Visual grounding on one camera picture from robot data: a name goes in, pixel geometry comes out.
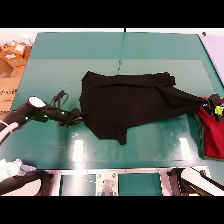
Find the cable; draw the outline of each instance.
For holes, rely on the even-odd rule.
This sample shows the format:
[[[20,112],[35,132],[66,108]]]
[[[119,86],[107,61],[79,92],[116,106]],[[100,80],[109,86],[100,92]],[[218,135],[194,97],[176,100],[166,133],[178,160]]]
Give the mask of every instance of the cable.
[[[1,132],[0,132],[0,144],[1,144],[1,142],[2,142],[2,140],[11,132],[12,133],[12,131],[14,130],[14,129],[16,129],[16,128],[18,128],[19,127],[19,124],[18,123],[16,123],[16,122],[14,122],[14,123],[12,123],[12,124],[10,124],[10,125],[7,125],[7,127],[5,128],[5,129],[3,129]]]

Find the red cloth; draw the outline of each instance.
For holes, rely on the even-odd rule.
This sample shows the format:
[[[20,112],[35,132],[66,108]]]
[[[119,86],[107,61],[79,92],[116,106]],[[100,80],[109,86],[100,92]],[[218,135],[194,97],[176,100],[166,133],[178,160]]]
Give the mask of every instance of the red cloth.
[[[216,121],[202,107],[197,110],[204,123],[204,154],[207,157],[224,159],[224,122]]]

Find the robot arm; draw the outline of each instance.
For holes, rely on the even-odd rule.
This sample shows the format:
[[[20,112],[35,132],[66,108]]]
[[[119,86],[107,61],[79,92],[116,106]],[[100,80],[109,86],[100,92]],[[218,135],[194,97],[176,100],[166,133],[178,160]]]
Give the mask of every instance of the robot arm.
[[[65,95],[61,91],[52,99],[54,105],[45,103],[36,96],[28,98],[25,104],[8,113],[3,121],[0,121],[0,144],[12,131],[22,127],[30,120],[47,122],[48,120],[59,121],[60,126],[71,126],[81,122],[82,117],[79,109],[75,108],[68,112],[60,108],[60,99]]]

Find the table surface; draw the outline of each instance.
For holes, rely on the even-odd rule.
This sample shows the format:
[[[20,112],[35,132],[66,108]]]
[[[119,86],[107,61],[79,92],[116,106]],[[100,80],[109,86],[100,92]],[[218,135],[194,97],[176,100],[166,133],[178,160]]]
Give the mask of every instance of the table surface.
[[[120,74],[156,72],[160,65],[161,69],[175,72],[179,66],[177,74],[183,73],[186,79],[187,73],[183,71],[188,71],[192,79],[193,66],[199,71],[193,78],[199,80],[200,75],[204,78],[201,87],[193,81],[195,86],[188,85],[191,88],[187,90],[197,95],[214,90],[224,97],[219,77],[197,35],[40,33],[12,108],[24,103],[30,95],[49,102],[62,89],[70,95],[64,109],[79,107],[81,77],[87,69],[116,75],[119,59],[122,59]],[[181,86],[182,79],[178,77],[177,85]],[[54,121],[46,124],[32,121],[1,145],[0,159],[20,158],[40,169],[208,165],[212,177],[224,183],[221,177],[224,164],[200,158],[199,129],[192,115],[132,128],[128,141],[126,146],[120,146],[114,140],[98,140],[84,124],[64,128]],[[180,150],[183,147],[190,150],[192,157],[183,156]]]

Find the black cloth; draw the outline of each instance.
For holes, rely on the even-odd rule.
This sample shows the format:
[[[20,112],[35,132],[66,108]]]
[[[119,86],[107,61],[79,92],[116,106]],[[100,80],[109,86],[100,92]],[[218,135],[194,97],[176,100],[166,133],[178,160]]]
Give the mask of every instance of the black cloth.
[[[84,122],[99,139],[123,145],[128,128],[191,113],[207,102],[173,85],[168,72],[104,76],[89,71],[80,97]]]

